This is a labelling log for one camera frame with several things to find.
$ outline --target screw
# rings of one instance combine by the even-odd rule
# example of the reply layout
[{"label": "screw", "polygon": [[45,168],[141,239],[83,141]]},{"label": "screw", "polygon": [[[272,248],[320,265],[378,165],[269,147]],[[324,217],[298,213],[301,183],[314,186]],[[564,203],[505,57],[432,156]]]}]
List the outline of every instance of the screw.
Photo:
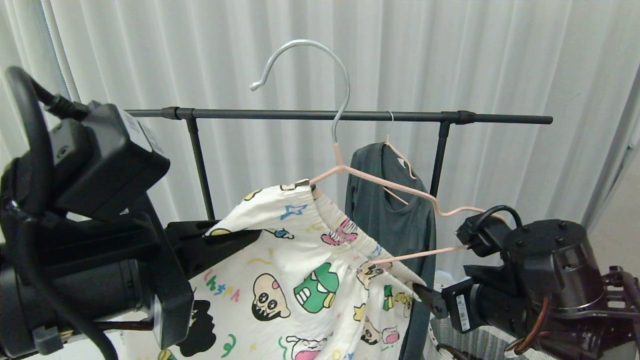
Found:
[{"label": "screw", "polygon": [[60,150],[58,150],[58,155],[56,155],[58,159],[62,159],[62,157],[67,153],[67,150],[69,150],[69,146],[65,145],[61,147]]}]

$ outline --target black clothes rack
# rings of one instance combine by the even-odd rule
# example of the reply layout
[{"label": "black clothes rack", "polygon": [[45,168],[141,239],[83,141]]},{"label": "black clothes rack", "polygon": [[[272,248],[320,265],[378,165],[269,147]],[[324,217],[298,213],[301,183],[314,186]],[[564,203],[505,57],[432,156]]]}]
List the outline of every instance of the black clothes rack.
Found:
[{"label": "black clothes rack", "polygon": [[[126,110],[133,117],[163,117],[172,120],[186,120],[193,156],[196,160],[198,178],[202,188],[207,218],[215,219],[213,211],[213,201],[207,179],[207,171],[204,167],[202,147],[198,136],[197,119],[274,119],[274,120],[333,120],[336,111],[298,111],[298,110],[212,110],[180,108],[170,106],[159,110]],[[419,113],[419,112],[395,112],[395,121],[409,122],[439,122],[438,147],[433,164],[433,174],[431,176],[430,194],[437,196],[438,185],[440,184],[440,174],[442,173],[442,162],[444,152],[447,147],[447,138],[451,125],[466,125],[474,122],[490,122],[501,124],[551,124],[553,117],[533,116],[533,115],[486,115],[476,114],[471,111],[441,111],[439,113]],[[345,111],[340,120],[347,121],[391,121],[391,114],[388,111]]]}]

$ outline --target gray shirt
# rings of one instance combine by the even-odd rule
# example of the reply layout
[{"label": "gray shirt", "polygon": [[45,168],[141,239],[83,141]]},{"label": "gray shirt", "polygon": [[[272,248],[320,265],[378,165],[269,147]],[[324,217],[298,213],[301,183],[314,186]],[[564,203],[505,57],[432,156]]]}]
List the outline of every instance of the gray shirt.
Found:
[{"label": "gray shirt", "polygon": [[[353,153],[351,167],[394,183],[427,192],[420,178],[409,177],[393,150],[384,143],[372,143]],[[365,233],[376,239],[391,254],[405,255],[436,248],[436,226],[433,205],[427,199],[390,189],[404,199],[403,204],[381,185],[349,175],[345,212]],[[433,287],[434,256],[413,258],[403,263]],[[422,359],[428,335],[429,309],[414,302],[409,328],[400,353],[402,360]]]}]

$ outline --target silver metal hook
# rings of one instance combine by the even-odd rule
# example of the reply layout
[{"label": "silver metal hook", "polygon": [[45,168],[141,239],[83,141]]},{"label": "silver metal hook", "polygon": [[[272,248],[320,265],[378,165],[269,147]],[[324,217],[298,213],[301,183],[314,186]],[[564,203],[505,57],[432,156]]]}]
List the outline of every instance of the silver metal hook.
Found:
[{"label": "silver metal hook", "polygon": [[391,124],[389,124],[389,130],[387,131],[387,143],[389,143],[389,134],[391,133],[391,127],[394,125],[394,114],[391,111],[387,111],[391,114]]},{"label": "silver metal hook", "polygon": [[276,61],[278,56],[280,56],[286,50],[298,45],[309,45],[309,46],[317,47],[318,49],[329,54],[342,68],[342,74],[344,75],[344,82],[346,85],[346,93],[344,96],[344,101],[342,102],[340,109],[338,109],[338,113],[335,114],[335,117],[333,118],[333,124],[331,126],[331,134],[333,136],[333,142],[338,143],[338,136],[336,135],[336,129],[338,126],[338,121],[340,121],[342,113],[344,113],[344,109],[346,109],[347,104],[349,103],[349,97],[351,96],[351,81],[349,80],[349,73],[347,72],[347,68],[344,66],[344,63],[342,62],[342,60],[340,60],[340,58],[328,47],[324,46],[323,44],[320,44],[317,41],[305,40],[305,39],[292,40],[284,44],[278,50],[276,50],[276,52],[273,53],[273,55],[271,55],[271,57],[269,58],[269,61],[267,61],[267,65],[264,67],[264,71],[262,72],[262,77],[260,78],[260,81],[257,81],[251,84],[249,88],[251,89],[251,91],[256,91],[259,87],[264,85],[264,83],[267,81],[267,76],[269,76],[269,71],[271,71],[271,67],[273,66],[273,63]]}]

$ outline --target black horizontal rod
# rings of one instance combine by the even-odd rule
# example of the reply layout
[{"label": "black horizontal rod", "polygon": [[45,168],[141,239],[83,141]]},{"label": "black horizontal rod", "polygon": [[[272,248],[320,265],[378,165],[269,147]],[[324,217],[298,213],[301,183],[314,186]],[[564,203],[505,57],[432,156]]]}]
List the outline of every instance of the black horizontal rod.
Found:
[{"label": "black horizontal rod", "polygon": [[[167,119],[278,119],[278,120],[333,120],[336,111],[316,110],[214,110],[169,107],[159,110],[126,110],[133,117],[164,117]],[[391,121],[388,111],[345,111],[341,120]],[[502,124],[551,124],[553,117],[535,115],[489,115],[470,111],[442,111],[440,113],[394,112],[395,121],[445,122],[471,124],[495,122]]]}]

